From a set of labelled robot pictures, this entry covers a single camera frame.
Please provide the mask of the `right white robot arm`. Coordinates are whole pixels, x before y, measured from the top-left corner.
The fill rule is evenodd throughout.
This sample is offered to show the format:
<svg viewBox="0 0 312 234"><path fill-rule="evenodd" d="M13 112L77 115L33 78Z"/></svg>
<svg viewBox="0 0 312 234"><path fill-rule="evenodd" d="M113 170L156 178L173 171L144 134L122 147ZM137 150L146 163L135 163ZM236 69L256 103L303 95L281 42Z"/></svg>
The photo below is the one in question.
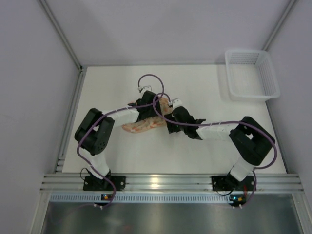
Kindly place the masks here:
<svg viewBox="0 0 312 234"><path fill-rule="evenodd" d="M238 184L259 166L275 145L275 139L250 116L226 124L194 119L185 107L176 107L164 116L169 133L183 131L191 139L232 142L240 154L227 174L227 182Z"/></svg>

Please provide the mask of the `peach floral mesh laundry bag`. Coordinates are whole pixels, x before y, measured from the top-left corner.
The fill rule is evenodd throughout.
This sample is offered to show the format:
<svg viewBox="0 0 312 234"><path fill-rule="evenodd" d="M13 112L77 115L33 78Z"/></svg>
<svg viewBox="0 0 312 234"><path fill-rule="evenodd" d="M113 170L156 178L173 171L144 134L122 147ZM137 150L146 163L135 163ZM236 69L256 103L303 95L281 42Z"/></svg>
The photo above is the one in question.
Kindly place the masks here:
<svg viewBox="0 0 312 234"><path fill-rule="evenodd" d="M172 107L169 106L169 96L165 94L159 101L162 116L172 112ZM142 133L153 128L166 126L166 121L159 116L150 117L136 123L127 123L122 125L122 129L130 133Z"/></svg>

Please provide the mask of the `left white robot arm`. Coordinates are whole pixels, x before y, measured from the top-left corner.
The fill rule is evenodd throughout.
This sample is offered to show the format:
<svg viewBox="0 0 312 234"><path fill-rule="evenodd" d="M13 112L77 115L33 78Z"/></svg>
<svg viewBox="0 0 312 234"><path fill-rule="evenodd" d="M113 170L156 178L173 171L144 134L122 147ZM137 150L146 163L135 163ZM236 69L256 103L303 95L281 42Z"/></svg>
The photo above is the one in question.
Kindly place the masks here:
<svg viewBox="0 0 312 234"><path fill-rule="evenodd" d="M141 98L127 107L104 114L97 108L88 111L77 128L74 139L78 143L77 154L88 164L92 176L108 180L110 169L106 163L104 149L107 147L112 130L128 123L137 123L155 117L159 111L159 98L151 91L145 91Z"/></svg>

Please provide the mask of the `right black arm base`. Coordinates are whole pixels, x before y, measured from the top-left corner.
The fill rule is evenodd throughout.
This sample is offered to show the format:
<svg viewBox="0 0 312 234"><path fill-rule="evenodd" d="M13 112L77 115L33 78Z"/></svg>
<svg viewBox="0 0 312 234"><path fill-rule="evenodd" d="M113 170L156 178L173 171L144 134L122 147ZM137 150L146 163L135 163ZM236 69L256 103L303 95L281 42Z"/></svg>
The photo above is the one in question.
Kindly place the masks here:
<svg viewBox="0 0 312 234"><path fill-rule="evenodd" d="M238 181L232 175L215 175L211 177L212 187L215 192L222 191L252 191L255 186L254 177L248 175L242 181Z"/></svg>

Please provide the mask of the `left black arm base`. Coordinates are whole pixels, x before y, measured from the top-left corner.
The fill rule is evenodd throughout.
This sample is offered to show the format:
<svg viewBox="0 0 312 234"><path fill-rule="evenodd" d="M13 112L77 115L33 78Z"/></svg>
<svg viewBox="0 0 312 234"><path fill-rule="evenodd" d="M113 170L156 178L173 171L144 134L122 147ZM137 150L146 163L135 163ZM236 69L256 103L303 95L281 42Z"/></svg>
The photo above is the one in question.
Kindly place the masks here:
<svg viewBox="0 0 312 234"><path fill-rule="evenodd" d="M122 191L126 185L126 177L121 175L113 175L109 180L114 184L116 191ZM84 191L113 191L114 188L110 182L105 179L97 178L93 175L88 175L84 179Z"/></svg>

